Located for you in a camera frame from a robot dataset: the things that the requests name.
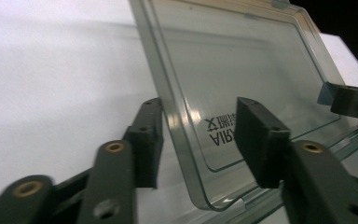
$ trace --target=gold circular fastener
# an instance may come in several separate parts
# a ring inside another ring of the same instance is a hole
[[[122,143],[111,143],[105,147],[105,150],[108,152],[119,152],[124,149],[124,145]]]
[[[13,194],[18,198],[25,198],[37,193],[42,187],[43,183],[40,181],[29,181],[17,186],[14,189]]]
[[[304,150],[307,150],[308,152],[312,152],[312,153],[321,153],[324,151],[321,147],[311,144],[311,143],[304,143],[302,145],[302,148]]]

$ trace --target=dark background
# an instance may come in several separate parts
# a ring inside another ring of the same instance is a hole
[[[290,0],[305,8],[322,33],[339,35],[358,60],[358,0]]]

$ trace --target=container lid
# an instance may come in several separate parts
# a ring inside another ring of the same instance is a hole
[[[238,96],[263,104],[293,139],[347,127],[317,104],[325,81],[343,81],[304,9],[252,0],[131,3],[197,207],[222,211],[257,188],[234,141]]]

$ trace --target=clear lid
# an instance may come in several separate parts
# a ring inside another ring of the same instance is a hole
[[[262,103],[293,139],[348,122],[318,105],[343,85],[307,12],[280,1],[131,1],[192,202],[222,211],[257,185],[233,139],[236,99]]]

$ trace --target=white surface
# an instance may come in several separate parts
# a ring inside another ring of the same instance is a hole
[[[323,38],[358,85],[340,39]],[[156,96],[127,1],[0,1],[0,191],[27,175],[60,183],[91,167],[97,147],[121,138]],[[189,200],[164,128],[159,189],[137,189],[140,223],[208,213]],[[265,223],[287,222],[277,214]]]

